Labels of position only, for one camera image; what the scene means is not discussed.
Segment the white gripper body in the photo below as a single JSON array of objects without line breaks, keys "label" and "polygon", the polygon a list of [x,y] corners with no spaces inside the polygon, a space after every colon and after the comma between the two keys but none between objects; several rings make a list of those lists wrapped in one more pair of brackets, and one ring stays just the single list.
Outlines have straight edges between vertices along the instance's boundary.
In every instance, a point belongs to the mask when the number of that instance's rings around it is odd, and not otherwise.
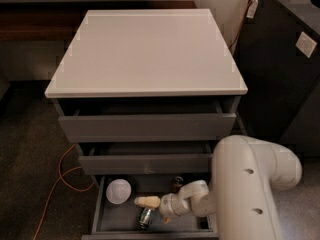
[{"label": "white gripper body", "polygon": [[180,214],[174,209],[177,201],[177,195],[169,193],[160,199],[159,212],[163,218],[178,218]]}]

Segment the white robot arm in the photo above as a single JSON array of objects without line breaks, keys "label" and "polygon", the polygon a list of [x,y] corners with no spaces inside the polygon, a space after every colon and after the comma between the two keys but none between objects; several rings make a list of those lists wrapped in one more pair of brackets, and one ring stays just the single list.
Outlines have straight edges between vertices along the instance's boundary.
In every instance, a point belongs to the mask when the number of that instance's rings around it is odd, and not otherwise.
[{"label": "white robot arm", "polygon": [[215,146],[209,182],[193,181],[162,197],[137,197],[134,204],[157,209],[166,221],[214,214],[219,240],[284,240],[272,191],[292,189],[301,177],[301,162],[290,149],[233,135]]}]

